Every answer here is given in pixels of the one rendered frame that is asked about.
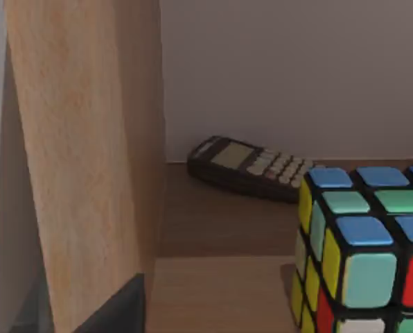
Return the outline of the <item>multicoloured puzzle cube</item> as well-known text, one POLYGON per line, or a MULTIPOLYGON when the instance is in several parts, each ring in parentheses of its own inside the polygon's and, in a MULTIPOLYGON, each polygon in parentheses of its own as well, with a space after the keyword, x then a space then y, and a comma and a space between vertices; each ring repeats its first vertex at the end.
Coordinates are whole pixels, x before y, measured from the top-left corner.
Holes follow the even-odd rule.
POLYGON ((296 186, 299 333, 413 333, 413 166, 314 167, 296 186))

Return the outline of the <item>wooden open shelf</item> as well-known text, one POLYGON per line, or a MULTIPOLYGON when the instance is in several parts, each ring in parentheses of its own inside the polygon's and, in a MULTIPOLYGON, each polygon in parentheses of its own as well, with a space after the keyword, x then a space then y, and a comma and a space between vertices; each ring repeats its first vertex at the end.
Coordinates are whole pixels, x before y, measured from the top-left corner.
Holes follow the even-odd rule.
POLYGON ((167 157, 246 125, 413 158, 413 0, 3 0, 56 333, 152 291, 167 157))

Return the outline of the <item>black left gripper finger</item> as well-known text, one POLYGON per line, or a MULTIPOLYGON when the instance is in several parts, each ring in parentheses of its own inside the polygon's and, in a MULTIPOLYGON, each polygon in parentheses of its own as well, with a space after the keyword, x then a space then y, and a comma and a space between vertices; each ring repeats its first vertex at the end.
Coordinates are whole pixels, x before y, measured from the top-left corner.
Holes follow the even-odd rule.
POLYGON ((137 273, 73 333, 145 333, 146 293, 137 273))

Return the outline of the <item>dark brown calculator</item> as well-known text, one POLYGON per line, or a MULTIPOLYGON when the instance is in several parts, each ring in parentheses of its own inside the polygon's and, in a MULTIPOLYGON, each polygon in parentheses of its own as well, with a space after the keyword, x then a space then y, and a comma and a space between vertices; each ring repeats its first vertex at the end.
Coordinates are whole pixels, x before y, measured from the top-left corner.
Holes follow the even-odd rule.
POLYGON ((312 160, 255 146, 229 137, 211 136, 187 157, 188 174, 238 194, 297 203, 312 160))

